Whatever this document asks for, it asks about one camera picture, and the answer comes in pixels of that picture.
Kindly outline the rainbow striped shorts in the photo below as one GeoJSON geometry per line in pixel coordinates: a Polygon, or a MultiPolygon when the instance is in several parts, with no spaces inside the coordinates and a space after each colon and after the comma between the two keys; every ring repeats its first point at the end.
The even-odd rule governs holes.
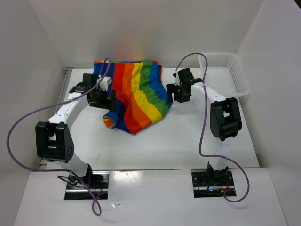
{"type": "Polygon", "coordinates": [[[106,127],[130,134],[163,119],[171,108],[162,84],[162,66],[152,60],[94,62],[94,74],[112,78],[109,92],[115,91],[116,108],[103,116],[106,127]]]}

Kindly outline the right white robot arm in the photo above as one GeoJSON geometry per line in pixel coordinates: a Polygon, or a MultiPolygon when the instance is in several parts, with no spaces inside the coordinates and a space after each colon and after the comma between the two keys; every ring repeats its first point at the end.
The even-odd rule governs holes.
{"type": "Polygon", "coordinates": [[[207,182],[217,185],[229,171],[226,139],[236,137],[242,129],[238,101],[217,93],[201,78],[194,78],[189,68],[176,71],[173,76],[175,82],[166,86],[169,103],[184,103],[195,97],[205,107],[199,154],[208,159],[207,182]]]}

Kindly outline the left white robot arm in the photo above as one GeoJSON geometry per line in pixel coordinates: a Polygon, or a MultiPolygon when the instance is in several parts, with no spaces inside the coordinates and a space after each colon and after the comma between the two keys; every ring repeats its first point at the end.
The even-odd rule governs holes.
{"type": "Polygon", "coordinates": [[[75,154],[75,146],[70,129],[87,106],[113,109],[116,92],[109,91],[112,78],[83,74],[82,82],[69,91],[66,104],[46,122],[38,122],[35,127],[37,156],[55,162],[65,170],[75,173],[67,182],[73,186],[89,188],[97,180],[92,168],[75,154]]]}

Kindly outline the white plastic basket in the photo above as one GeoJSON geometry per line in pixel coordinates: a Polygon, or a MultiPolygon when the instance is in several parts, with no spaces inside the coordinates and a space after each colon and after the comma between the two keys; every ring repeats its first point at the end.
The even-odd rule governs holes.
{"type": "Polygon", "coordinates": [[[205,53],[199,56],[201,73],[206,72],[206,84],[225,97],[240,98],[251,93],[245,71],[237,54],[229,52],[205,53]]]}

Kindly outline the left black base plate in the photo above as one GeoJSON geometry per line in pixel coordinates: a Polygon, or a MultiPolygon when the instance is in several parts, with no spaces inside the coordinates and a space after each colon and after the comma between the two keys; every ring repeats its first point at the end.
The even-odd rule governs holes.
{"type": "MultiPolygon", "coordinates": [[[[88,187],[98,200],[108,199],[109,171],[93,171],[93,182],[88,187]]],[[[88,190],[75,178],[74,175],[58,176],[66,182],[65,200],[91,200],[88,190]]]]}

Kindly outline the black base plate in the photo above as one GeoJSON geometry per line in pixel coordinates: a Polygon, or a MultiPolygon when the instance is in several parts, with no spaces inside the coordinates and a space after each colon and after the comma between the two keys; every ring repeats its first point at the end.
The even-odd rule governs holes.
{"type": "Polygon", "coordinates": [[[191,172],[194,198],[237,196],[231,171],[225,178],[211,181],[205,170],[191,172]]]}
{"type": "MultiPolygon", "coordinates": [[[[93,182],[88,187],[98,200],[108,199],[109,171],[93,171],[93,182]]],[[[66,182],[65,200],[91,200],[88,190],[75,178],[74,175],[58,176],[66,182]]]]}

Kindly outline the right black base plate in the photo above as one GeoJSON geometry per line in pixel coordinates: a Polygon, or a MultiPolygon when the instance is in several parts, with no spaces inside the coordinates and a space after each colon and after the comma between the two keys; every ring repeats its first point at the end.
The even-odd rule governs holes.
{"type": "Polygon", "coordinates": [[[194,198],[237,196],[231,171],[225,178],[211,181],[205,170],[191,172],[194,198]]]}

